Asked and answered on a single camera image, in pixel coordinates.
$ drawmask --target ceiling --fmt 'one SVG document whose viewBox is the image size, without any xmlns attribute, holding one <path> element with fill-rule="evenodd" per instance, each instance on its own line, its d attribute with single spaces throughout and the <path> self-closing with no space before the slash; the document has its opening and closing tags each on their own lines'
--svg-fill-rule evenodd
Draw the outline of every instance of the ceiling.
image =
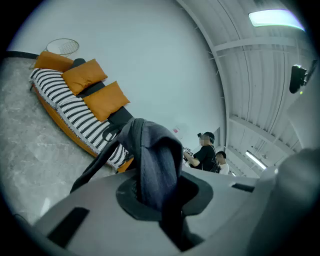
<svg viewBox="0 0 320 256">
<path fill-rule="evenodd" d="M 219 149 L 236 175 L 259 177 L 263 170 L 246 157 L 247 150 L 268 167 L 301 150 L 286 113 L 300 96 L 289 92 L 291 67 L 308 69 L 318 57 L 302 30 L 251 24 L 249 13 L 286 9 L 280 1 L 177 2 L 205 37 L 221 79 L 226 124 L 220 134 L 226 136 Z"/>
</svg>

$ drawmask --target gray floor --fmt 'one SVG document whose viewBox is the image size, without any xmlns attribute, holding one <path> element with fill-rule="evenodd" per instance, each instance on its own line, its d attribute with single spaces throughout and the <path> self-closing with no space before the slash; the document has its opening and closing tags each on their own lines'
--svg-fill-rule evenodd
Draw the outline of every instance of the gray floor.
<svg viewBox="0 0 320 256">
<path fill-rule="evenodd" d="M 30 224 L 66 197 L 94 159 L 76 145 L 29 91 L 31 59 L 6 58 L 0 67 L 0 179 L 12 213 Z M 114 174 L 104 166 L 92 178 Z"/>
</svg>

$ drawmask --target black and white striped bedding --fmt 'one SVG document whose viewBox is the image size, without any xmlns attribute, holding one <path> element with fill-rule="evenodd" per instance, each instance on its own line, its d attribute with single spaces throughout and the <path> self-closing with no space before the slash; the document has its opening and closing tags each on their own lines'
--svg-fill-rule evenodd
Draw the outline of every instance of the black and white striped bedding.
<svg viewBox="0 0 320 256">
<path fill-rule="evenodd" d="M 35 68 L 29 80 L 34 83 L 44 100 L 57 110 L 69 129 L 93 152 L 99 154 L 108 143 L 102 138 L 102 133 L 110 122 L 108 120 L 100 122 L 83 99 L 71 92 L 61 74 L 62 72 L 52 69 Z M 110 141 L 114 136 L 114 133 L 109 133 L 106 139 Z M 117 169 L 124 164 L 128 154 L 129 152 L 120 144 L 107 163 Z"/>
<path fill-rule="evenodd" d="M 35 68 L 30 75 L 30 81 L 34 83 L 41 96 L 53 108 L 76 98 L 61 74 L 62 72 L 53 69 Z"/>
</svg>

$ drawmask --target camera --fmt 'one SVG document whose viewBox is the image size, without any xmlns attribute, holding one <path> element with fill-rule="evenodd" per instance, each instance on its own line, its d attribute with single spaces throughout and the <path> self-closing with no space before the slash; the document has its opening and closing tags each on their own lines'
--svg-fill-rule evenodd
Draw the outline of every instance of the camera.
<svg viewBox="0 0 320 256">
<path fill-rule="evenodd" d="M 316 64 L 317 60 L 313 60 L 309 73 L 307 73 L 307 70 L 300 65 L 292 66 L 289 86 L 290 93 L 295 94 L 297 91 L 299 91 L 301 86 L 305 86 L 307 84 L 311 75 L 316 69 Z"/>
</svg>

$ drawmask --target man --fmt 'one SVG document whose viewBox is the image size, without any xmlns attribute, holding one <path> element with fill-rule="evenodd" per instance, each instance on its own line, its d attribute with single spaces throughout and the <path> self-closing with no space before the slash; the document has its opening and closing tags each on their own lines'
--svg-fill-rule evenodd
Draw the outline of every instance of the man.
<svg viewBox="0 0 320 256">
<path fill-rule="evenodd" d="M 227 158 L 227 155 L 226 155 L 225 152 L 219 151 L 218 153 L 216 153 L 216 159 L 217 159 L 217 161 L 218 161 L 218 163 L 220 164 L 220 167 L 221 167 L 220 174 L 228 175 L 228 173 L 229 173 L 229 165 L 226 162 L 226 158 Z"/>
<path fill-rule="evenodd" d="M 216 172 L 218 166 L 216 152 L 214 149 L 215 136 L 212 132 L 205 132 L 199 137 L 202 148 L 193 157 L 187 152 L 183 156 L 189 161 L 191 167 L 208 172 Z"/>
</svg>

